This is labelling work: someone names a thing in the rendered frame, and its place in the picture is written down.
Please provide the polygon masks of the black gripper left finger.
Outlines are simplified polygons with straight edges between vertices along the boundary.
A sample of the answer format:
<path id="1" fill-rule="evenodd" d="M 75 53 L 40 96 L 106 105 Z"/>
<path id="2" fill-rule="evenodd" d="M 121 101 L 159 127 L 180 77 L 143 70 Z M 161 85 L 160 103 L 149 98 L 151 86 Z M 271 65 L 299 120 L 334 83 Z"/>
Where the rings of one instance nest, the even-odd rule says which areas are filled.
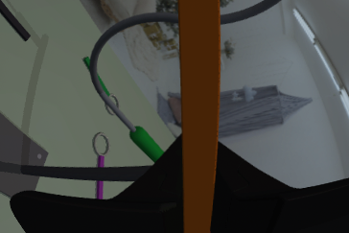
<path id="1" fill-rule="evenodd" d="M 181 133 L 116 198 L 20 191 L 11 208 L 26 233 L 183 233 Z"/>

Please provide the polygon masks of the green handle with grey loop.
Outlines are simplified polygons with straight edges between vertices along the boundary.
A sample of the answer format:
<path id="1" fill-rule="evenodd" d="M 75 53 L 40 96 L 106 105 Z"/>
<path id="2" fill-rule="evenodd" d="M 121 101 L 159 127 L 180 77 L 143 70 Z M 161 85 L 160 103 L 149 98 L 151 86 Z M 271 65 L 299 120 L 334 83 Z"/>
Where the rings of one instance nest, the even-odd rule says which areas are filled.
<path id="1" fill-rule="evenodd" d="M 89 70 L 89 58 L 85 58 L 83 60 L 84 60 L 84 63 L 86 63 L 86 67 L 88 67 L 88 70 Z M 100 78 L 100 74 L 98 74 L 98 78 Z M 107 87 L 105 87 L 105 84 L 102 82 L 101 78 L 100 78 L 100 84 L 101 84 L 102 89 L 105 91 L 105 94 L 108 94 Z M 116 98 L 117 105 L 119 105 L 119 108 L 120 108 L 120 101 L 119 101 L 119 98 L 117 98 L 117 95 L 115 95 L 115 94 L 108 94 L 108 97 L 109 97 L 109 95 L 113 95 L 113 97 Z M 105 103 L 105 104 L 107 105 L 107 103 Z M 108 109 L 108 113 L 109 114 L 112 114 L 112 116 L 115 116 L 115 113 L 112 113 L 111 110 L 109 110 L 108 105 L 107 105 L 107 109 Z"/>

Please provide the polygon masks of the grey loop with black handle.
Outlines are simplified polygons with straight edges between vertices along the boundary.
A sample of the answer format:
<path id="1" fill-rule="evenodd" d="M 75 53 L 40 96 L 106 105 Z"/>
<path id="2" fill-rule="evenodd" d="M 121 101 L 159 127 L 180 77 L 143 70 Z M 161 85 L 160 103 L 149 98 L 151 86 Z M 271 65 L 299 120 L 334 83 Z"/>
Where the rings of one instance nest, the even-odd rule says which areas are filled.
<path id="1" fill-rule="evenodd" d="M 31 38 L 31 35 L 28 35 L 28 32 L 26 29 L 23 28 L 23 25 L 19 23 L 18 20 L 15 19 L 15 16 L 12 15 L 11 12 L 9 12 L 7 6 L 3 4 L 3 1 L 0 0 L 0 13 L 11 23 L 12 27 L 14 28 L 15 31 L 18 32 L 20 36 L 24 40 L 28 40 L 28 38 Z"/>

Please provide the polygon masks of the orange handle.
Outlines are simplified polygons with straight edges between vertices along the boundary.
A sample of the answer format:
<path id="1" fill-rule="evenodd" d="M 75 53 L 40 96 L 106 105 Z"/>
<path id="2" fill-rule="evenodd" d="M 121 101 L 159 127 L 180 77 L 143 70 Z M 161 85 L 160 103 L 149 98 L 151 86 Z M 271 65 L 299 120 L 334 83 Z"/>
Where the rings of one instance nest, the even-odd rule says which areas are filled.
<path id="1" fill-rule="evenodd" d="M 177 0 L 183 233 L 210 233 L 221 114 L 221 0 Z"/>

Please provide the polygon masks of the purple bar with grey loop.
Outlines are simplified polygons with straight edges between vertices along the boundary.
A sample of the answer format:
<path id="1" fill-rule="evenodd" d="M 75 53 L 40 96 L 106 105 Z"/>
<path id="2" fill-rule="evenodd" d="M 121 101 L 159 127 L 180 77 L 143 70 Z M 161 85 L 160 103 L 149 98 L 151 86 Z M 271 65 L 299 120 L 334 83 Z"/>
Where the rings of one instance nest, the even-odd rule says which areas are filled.
<path id="1" fill-rule="evenodd" d="M 97 141 L 96 139 L 98 139 L 98 136 L 103 136 L 105 138 L 105 141 L 107 141 L 107 152 L 105 153 L 105 155 L 102 155 L 98 149 L 97 149 Z M 98 154 L 98 168 L 100 167 L 104 167 L 105 166 L 105 156 L 108 156 L 109 153 L 109 140 L 108 137 L 105 136 L 104 133 L 98 133 L 98 135 L 96 135 L 96 139 L 94 139 L 94 150 L 96 150 L 96 153 Z M 102 195 L 104 194 L 104 181 L 103 180 L 97 180 L 97 198 L 102 198 Z"/>

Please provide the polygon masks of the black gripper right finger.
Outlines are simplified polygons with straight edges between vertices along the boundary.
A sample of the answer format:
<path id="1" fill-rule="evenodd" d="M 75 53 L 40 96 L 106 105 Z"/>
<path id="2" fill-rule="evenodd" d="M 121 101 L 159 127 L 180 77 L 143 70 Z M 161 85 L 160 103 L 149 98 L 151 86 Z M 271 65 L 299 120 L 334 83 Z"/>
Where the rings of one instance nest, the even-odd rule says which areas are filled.
<path id="1" fill-rule="evenodd" d="M 293 188 L 218 141 L 212 233 L 294 233 L 349 214 L 349 178 Z"/>

